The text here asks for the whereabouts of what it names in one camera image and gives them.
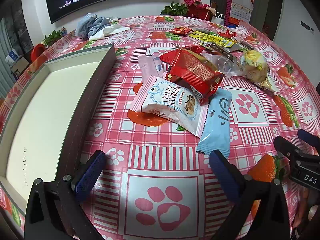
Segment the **light blue snack packet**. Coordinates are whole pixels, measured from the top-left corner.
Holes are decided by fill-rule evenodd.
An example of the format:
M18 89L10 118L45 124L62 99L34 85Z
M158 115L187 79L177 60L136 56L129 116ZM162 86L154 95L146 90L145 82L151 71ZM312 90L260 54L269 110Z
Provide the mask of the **light blue snack packet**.
M197 152L210 155L219 150L228 159L230 154L229 108L232 95L229 91L218 88L210 100L206 123L202 137L196 148Z

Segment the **white crispy cranberry snack packet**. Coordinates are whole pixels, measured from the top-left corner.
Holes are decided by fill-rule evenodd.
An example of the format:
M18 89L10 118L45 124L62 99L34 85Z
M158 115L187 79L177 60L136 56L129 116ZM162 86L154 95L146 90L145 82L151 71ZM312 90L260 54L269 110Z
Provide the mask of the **white crispy cranberry snack packet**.
M151 113L174 122L200 138L206 122L208 104L200 104L188 88L150 76L143 82L130 110Z

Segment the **shallow cream tray box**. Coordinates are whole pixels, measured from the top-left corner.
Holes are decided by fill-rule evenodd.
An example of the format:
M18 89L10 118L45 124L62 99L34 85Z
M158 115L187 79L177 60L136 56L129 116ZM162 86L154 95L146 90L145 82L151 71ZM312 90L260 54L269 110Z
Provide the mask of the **shallow cream tray box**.
M45 62L18 96L1 132L1 187L25 213L35 179L73 174L87 127L115 62L114 45Z

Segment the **yellow cake in clear wrapper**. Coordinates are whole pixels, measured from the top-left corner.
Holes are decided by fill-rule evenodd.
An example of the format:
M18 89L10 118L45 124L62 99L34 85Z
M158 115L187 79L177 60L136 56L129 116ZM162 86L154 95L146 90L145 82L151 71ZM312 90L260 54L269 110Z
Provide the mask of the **yellow cake in clear wrapper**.
M259 51L246 50L242 57L240 57L239 69L249 81L259 88L272 92L278 91L271 81L270 67Z

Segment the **pink strawberry tablecloth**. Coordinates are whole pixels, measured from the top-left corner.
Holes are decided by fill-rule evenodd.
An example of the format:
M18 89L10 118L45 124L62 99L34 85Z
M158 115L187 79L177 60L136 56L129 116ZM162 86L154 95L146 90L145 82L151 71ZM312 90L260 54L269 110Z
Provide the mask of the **pink strawberry tablecloth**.
M105 81L81 151L82 160L96 150L107 155L106 169L84 202L84 211L105 239L209 239L231 205L209 158L196 152L198 138L172 122L157 127L136 124L127 112L142 79L138 58L196 43L173 35L171 29L226 29L177 16L140 16L120 23L129 30L95 42L69 34L40 57L44 61L105 44L116 49L118 60ZM268 95L243 77L221 82L232 94L228 159L246 173L263 155L276 153L276 136L305 148L298 130L319 134L319 95L296 63L264 34L245 22L234 31L239 41L263 54L277 89Z

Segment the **small red packet far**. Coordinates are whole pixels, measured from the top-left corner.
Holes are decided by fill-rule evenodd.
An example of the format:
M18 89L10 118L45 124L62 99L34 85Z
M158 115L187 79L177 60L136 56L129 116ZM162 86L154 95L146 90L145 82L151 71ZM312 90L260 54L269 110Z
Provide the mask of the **small red packet far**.
M223 38L228 38L228 39L232 39L234 37L237 36L237 33L236 32L233 32L233 31L230 31L230 30L226 30L225 33L223 32L217 32L217 34Z

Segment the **red checked snack packet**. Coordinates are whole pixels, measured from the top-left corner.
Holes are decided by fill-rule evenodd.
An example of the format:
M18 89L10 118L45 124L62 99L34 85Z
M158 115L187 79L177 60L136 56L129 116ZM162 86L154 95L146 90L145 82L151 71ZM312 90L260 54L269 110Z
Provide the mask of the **red checked snack packet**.
M225 76L205 57L185 48L162 54L160 59L169 65L165 79L173 83L184 81L201 105L215 94Z

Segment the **clear wrapped dark bar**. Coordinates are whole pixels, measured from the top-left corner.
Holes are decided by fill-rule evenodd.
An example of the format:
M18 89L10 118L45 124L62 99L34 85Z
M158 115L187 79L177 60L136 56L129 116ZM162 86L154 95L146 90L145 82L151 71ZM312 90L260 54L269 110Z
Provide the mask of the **clear wrapped dark bar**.
M236 62L236 57L215 43L204 43L202 45L208 54L224 56L232 62Z

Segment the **yellow flat snack bag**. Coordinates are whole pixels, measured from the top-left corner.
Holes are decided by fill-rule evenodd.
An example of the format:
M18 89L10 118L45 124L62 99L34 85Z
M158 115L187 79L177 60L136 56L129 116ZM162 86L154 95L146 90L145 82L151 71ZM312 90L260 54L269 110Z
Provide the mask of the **yellow flat snack bag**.
M195 38L202 42L213 42L221 47L225 48L231 48L234 45L234 42L232 40L228 40L225 38L222 38L217 35L209 35L206 33L202 33L200 31L194 31L191 34L188 35L189 37Z

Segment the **white gift bag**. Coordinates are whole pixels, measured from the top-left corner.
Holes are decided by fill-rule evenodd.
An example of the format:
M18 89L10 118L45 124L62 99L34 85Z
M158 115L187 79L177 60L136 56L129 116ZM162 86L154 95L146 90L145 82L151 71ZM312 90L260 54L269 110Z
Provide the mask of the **white gift bag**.
M224 25L224 24L225 24L225 15L217 12L217 13L212 17L211 22L212 22L212 23L219 24L219 25Z

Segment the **small red candy packet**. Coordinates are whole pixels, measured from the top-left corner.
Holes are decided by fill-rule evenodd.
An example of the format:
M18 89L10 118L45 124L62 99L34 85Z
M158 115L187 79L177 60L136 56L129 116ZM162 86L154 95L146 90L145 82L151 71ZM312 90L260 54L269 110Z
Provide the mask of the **small red candy packet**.
M191 31L192 31L192 29L190 29L188 27L177 27L177 28L171 29L170 33L174 34L174 35L179 35L179 36L186 36Z

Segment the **pale pink snack packet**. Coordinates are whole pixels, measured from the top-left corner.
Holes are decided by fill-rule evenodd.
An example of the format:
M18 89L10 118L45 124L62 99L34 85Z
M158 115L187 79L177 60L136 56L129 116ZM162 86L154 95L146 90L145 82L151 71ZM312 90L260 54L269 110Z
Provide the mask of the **pale pink snack packet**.
M158 56L140 56L138 64L142 73L142 83L145 83L150 76L165 78L167 71Z

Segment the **red plastic chair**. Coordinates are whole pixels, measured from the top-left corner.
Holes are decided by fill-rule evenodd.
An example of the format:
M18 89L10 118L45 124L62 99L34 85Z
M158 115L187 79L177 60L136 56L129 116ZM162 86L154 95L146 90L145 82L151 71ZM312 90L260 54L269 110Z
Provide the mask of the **red plastic chair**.
M31 61L34 62L45 51L46 51L46 47L42 43L37 44L31 51L31 54L30 54Z

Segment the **red gift box with flowers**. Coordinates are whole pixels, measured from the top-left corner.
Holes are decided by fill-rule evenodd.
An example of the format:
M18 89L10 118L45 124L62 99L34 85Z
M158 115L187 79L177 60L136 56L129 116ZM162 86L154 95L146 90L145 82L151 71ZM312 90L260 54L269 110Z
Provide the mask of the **red gift box with flowers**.
M203 3L202 0L182 0L187 7L186 16L205 21L211 21L216 15L216 9Z

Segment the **green potted plant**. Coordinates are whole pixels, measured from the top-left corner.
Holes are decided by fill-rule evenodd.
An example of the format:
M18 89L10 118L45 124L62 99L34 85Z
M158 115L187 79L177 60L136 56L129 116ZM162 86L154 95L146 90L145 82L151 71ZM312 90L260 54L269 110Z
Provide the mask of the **green potted plant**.
M166 5L163 10L161 10L161 15L167 16L185 16L188 12L188 7L185 4L174 3L171 5Z

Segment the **small green plant left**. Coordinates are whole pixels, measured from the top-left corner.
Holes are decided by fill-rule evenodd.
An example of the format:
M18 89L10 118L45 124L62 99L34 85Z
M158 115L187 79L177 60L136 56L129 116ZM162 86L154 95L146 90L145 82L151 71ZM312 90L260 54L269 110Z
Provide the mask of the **small green plant left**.
M61 37L62 32L60 30L54 30L50 35L44 37L42 44L46 47L50 47Z

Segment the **white crumpled cloth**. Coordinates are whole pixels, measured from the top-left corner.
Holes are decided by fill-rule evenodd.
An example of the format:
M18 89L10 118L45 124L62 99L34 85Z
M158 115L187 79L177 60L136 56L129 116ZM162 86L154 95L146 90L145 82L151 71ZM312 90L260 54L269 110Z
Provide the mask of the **white crumpled cloth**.
M96 34L89 38L90 41L102 40L109 36L130 30L130 27L125 27L119 24L110 25L98 31Z

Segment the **blue crumpled cloth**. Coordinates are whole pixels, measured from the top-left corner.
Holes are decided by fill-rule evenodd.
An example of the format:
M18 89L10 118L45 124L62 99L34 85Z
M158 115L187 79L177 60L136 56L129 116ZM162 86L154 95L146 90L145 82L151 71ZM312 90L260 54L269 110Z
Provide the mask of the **blue crumpled cloth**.
M90 38L100 29L108 27L109 25L111 24L107 18L98 16L97 14L88 13L78 22L75 30L75 36L77 38Z

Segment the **wall calendar red border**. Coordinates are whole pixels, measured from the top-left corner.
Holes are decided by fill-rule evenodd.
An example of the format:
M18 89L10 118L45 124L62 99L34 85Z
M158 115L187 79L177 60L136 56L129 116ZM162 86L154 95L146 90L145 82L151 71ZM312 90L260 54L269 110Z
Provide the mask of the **wall calendar red border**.
M238 25L240 21L250 22L254 0L227 0L225 25Z

